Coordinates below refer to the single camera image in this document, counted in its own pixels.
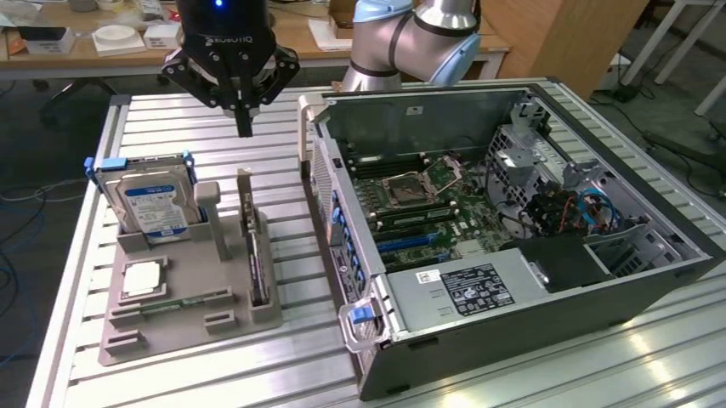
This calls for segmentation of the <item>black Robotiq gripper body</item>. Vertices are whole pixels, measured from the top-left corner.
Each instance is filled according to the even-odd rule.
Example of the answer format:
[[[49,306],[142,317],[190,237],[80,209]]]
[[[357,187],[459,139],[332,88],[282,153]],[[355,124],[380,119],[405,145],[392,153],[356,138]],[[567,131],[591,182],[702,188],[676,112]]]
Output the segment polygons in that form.
[[[177,1],[182,29],[180,48],[185,55],[212,76],[222,75],[222,68],[212,61],[221,57],[225,76],[230,78],[244,110],[244,56],[252,57],[250,66],[260,68],[276,49],[276,39],[268,21],[264,1]]]

